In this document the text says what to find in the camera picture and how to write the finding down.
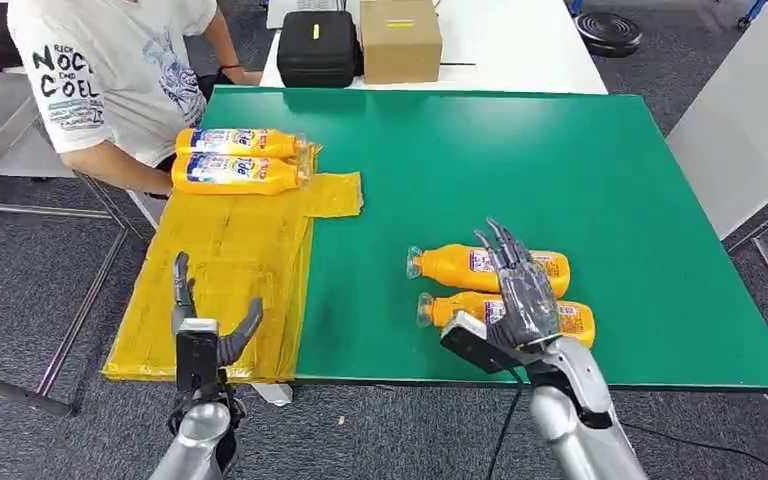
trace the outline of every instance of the detergent bottle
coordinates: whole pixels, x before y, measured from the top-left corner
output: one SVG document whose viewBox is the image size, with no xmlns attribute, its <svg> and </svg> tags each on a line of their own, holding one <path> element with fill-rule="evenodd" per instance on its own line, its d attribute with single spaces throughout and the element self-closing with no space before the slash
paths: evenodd
<svg viewBox="0 0 768 480">
<path fill-rule="evenodd" d="M 546 269 L 556 298 L 567 291 L 570 282 L 569 261 L 563 254 L 531 250 L 534 260 Z M 452 244 L 436 250 L 408 250 L 408 278 L 423 275 L 455 288 L 498 292 L 499 280 L 487 250 Z"/>
<path fill-rule="evenodd" d="M 187 128 L 175 139 L 175 152 L 219 153 L 241 157 L 299 157 L 308 146 L 302 135 L 265 128 Z"/>
<path fill-rule="evenodd" d="M 493 323 L 505 315 L 505 303 L 501 295 L 492 293 L 461 292 L 448 298 L 434 298 L 423 293 L 417 303 L 416 323 L 442 328 L 459 310 L 482 322 Z M 577 338 L 587 348 L 593 345 L 596 321 L 590 307 L 583 303 L 558 300 L 558 318 L 563 335 Z"/>
<path fill-rule="evenodd" d="M 176 190 L 205 195 L 277 195 L 307 184 L 310 163 L 214 153 L 179 154 L 172 166 Z"/>
</svg>

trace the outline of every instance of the robotic thumb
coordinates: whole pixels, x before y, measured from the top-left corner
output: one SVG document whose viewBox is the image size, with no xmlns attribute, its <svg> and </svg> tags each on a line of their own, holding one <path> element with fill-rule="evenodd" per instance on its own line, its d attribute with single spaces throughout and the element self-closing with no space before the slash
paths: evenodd
<svg viewBox="0 0 768 480">
<path fill-rule="evenodd" d="M 243 354 L 249 340 L 254 336 L 260 321 L 263 319 L 263 299 L 254 297 L 249 302 L 249 311 L 245 318 L 230 334 L 219 339 L 218 360 L 219 366 L 225 367 L 236 362 Z"/>
</svg>

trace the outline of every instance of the white t-shirt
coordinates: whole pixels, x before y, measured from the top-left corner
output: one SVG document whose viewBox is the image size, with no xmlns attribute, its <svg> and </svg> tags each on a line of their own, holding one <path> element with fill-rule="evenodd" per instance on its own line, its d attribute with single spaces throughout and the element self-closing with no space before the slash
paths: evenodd
<svg viewBox="0 0 768 480">
<path fill-rule="evenodd" d="M 10 0 L 7 24 L 58 153 L 110 140 L 156 166 L 196 126 L 204 96 L 184 35 L 216 0 Z"/>
</svg>

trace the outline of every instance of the cardboard box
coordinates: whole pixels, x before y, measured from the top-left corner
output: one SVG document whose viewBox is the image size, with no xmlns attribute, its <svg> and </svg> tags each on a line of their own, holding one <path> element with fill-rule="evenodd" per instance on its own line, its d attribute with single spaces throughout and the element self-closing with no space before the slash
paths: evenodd
<svg viewBox="0 0 768 480">
<path fill-rule="evenodd" d="M 367 0 L 360 18 L 366 83 L 437 81 L 443 38 L 432 0 Z"/>
</svg>

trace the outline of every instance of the person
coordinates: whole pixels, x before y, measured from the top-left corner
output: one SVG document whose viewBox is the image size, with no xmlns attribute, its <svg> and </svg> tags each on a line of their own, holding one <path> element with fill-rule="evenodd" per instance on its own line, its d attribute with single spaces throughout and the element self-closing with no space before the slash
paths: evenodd
<svg viewBox="0 0 768 480">
<path fill-rule="evenodd" d="M 124 189 L 168 195 L 175 137 L 204 114 L 184 36 L 204 34 L 231 82 L 260 83 L 216 0 L 10 0 L 7 24 L 63 163 Z"/>
</svg>

